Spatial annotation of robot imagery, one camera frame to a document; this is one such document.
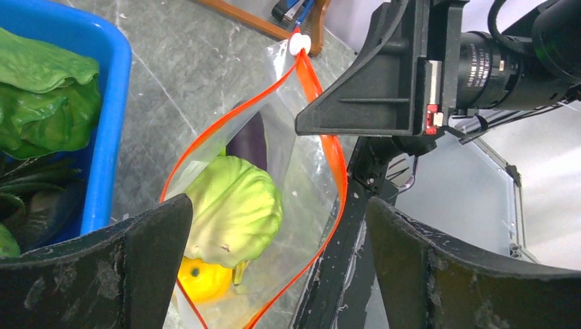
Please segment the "wooden rack shelf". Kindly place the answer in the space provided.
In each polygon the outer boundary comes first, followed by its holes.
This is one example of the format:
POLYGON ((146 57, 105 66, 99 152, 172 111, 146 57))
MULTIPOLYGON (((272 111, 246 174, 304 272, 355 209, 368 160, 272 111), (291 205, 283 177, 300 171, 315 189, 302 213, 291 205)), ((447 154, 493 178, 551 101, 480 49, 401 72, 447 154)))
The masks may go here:
POLYGON ((273 6, 271 7, 269 17, 262 18, 238 7, 232 1, 200 1, 200 4, 275 40, 290 38, 292 32, 298 27, 312 41, 312 46, 309 51, 310 56, 317 57, 323 50, 324 22, 327 9, 330 5, 329 1, 315 1, 305 21, 300 25, 296 25, 294 22, 281 23, 275 20, 271 16, 273 6))

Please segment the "pale green toy cabbage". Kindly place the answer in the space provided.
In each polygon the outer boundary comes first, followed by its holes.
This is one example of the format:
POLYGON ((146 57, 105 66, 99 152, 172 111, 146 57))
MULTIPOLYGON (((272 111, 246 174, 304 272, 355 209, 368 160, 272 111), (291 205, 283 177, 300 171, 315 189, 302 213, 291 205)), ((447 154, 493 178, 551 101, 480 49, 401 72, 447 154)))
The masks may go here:
POLYGON ((218 156, 186 188, 193 220, 184 256, 233 269, 257 259, 282 227, 283 199, 267 171, 218 156))

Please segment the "blue stapler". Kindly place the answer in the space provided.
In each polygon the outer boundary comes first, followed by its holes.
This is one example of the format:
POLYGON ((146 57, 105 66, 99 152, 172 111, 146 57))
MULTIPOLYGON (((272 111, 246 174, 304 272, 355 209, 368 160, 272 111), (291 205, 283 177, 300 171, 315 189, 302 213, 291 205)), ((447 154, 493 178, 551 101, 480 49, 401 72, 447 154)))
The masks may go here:
POLYGON ((315 0, 281 0, 271 10, 271 16, 281 23, 302 24, 309 11, 315 4, 315 0))

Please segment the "blue plastic bin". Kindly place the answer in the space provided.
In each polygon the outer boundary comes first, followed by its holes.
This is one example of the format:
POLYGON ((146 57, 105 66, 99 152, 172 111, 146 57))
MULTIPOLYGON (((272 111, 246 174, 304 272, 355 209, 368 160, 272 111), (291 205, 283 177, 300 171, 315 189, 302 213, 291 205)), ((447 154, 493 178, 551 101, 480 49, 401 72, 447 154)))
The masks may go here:
POLYGON ((14 34, 89 56, 100 66, 103 106, 87 147, 67 154, 87 183, 84 207, 49 240, 60 243, 109 224, 113 185, 129 88, 132 50, 113 24, 93 13, 52 1, 2 1, 1 27, 14 34))

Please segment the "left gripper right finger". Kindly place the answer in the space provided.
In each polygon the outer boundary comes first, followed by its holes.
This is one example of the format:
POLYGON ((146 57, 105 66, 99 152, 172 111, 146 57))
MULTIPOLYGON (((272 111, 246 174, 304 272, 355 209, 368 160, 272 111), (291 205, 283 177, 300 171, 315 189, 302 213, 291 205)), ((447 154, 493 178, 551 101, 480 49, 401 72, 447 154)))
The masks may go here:
POLYGON ((580 272, 502 256, 372 197, 365 212, 390 328, 579 328, 580 272))

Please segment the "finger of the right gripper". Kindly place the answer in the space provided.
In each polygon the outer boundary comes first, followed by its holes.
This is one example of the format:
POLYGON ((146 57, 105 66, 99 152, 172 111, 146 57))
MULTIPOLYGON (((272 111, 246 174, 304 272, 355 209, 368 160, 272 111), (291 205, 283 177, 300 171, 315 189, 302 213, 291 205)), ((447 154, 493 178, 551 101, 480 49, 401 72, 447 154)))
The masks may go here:
POLYGON ((296 133, 416 135, 417 66, 417 1, 382 3, 356 59, 297 115, 296 133))

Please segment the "aluminium frame rail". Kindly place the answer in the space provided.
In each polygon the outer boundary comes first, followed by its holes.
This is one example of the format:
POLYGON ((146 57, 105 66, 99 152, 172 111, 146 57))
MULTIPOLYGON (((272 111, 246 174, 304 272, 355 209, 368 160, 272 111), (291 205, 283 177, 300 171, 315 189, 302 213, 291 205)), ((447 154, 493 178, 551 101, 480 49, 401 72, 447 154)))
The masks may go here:
POLYGON ((509 256, 529 263, 540 264, 541 262, 537 257, 527 249, 521 174, 518 172, 517 166, 510 164, 481 138, 476 138, 473 143, 495 163, 500 177, 507 181, 509 211, 506 227, 510 239, 509 256))

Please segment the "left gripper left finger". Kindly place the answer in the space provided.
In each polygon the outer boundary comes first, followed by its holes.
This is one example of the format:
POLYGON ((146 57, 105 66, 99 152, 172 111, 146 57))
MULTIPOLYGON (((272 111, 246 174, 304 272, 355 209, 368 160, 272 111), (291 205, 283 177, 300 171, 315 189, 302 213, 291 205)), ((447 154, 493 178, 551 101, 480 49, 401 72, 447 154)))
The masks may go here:
POLYGON ((2 328, 161 328, 193 206, 177 195, 91 233, 1 260, 2 328))

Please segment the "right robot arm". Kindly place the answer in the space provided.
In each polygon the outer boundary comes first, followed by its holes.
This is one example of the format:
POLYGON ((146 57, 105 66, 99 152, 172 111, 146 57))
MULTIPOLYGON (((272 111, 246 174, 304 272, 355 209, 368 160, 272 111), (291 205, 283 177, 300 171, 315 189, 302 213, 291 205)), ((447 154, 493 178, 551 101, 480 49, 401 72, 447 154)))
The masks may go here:
POLYGON ((454 133, 452 117, 539 110, 580 98, 580 2, 546 1, 501 34, 462 32, 464 1, 390 1, 354 63, 295 120, 298 135, 351 135, 351 182, 391 328, 579 328, 580 272, 501 256, 410 218, 380 178, 454 133))

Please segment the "yellow toy mango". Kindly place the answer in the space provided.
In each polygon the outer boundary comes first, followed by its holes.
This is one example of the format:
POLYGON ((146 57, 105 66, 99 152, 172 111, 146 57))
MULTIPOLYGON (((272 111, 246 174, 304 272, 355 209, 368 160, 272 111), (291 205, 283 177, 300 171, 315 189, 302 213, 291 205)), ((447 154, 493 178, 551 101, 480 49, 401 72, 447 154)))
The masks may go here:
POLYGON ((219 300, 230 290, 232 276, 233 269, 205 263, 200 258, 183 257, 177 281, 190 301, 205 304, 219 300))

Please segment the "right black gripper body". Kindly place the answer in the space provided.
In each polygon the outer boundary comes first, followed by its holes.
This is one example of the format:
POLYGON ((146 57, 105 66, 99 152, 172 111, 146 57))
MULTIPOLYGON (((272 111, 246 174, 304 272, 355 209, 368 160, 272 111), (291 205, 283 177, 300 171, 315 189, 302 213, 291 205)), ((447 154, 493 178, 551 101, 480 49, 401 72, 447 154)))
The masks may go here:
POLYGON ((456 109, 466 1, 411 1, 412 135, 434 136, 456 109))

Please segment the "green toy lettuce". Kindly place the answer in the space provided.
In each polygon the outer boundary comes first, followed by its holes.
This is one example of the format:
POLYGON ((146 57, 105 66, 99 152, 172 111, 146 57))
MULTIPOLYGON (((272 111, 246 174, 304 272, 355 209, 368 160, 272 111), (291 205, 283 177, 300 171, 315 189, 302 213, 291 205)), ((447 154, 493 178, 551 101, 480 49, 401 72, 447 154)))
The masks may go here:
POLYGON ((85 148, 101 114, 95 59, 1 29, 1 151, 24 160, 85 148))

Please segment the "purple toy eggplant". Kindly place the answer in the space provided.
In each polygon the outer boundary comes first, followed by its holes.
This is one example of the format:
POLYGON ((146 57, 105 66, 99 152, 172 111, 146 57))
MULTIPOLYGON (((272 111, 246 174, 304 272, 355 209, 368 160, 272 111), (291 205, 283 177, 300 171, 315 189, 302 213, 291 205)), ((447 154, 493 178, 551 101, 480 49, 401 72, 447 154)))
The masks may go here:
POLYGON ((225 151, 228 156, 242 158, 259 169, 268 170, 267 142, 260 112, 257 112, 233 137, 225 151))

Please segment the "clear zip top bag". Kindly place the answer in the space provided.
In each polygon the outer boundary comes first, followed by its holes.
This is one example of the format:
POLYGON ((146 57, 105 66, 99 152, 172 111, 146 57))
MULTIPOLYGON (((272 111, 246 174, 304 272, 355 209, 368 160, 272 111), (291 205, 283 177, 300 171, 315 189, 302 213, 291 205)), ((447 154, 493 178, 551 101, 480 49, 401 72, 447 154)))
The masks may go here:
POLYGON ((176 280, 171 306, 185 328, 255 328, 274 303, 327 247, 343 215, 347 166, 338 137, 299 136, 295 119, 321 93, 309 58, 312 42, 299 29, 258 56, 259 85, 229 110, 216 113, 172 168, 161 192, 166 201, 186 188, 260 112, 267 172, 283 199, 283 220, 272 244, 255 260, 233 268, 230 290, 195 304, 176 280))

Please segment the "green toy cabbage front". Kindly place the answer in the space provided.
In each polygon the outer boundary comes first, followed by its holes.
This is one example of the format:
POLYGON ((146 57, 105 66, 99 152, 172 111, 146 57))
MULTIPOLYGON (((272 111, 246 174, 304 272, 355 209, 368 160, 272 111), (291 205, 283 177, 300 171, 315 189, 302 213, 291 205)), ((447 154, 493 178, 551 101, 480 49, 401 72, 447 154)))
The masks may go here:
POLYGON ((21 249, 13 234, 1 223, 1 258, 16 258, 21 255, 21 249))

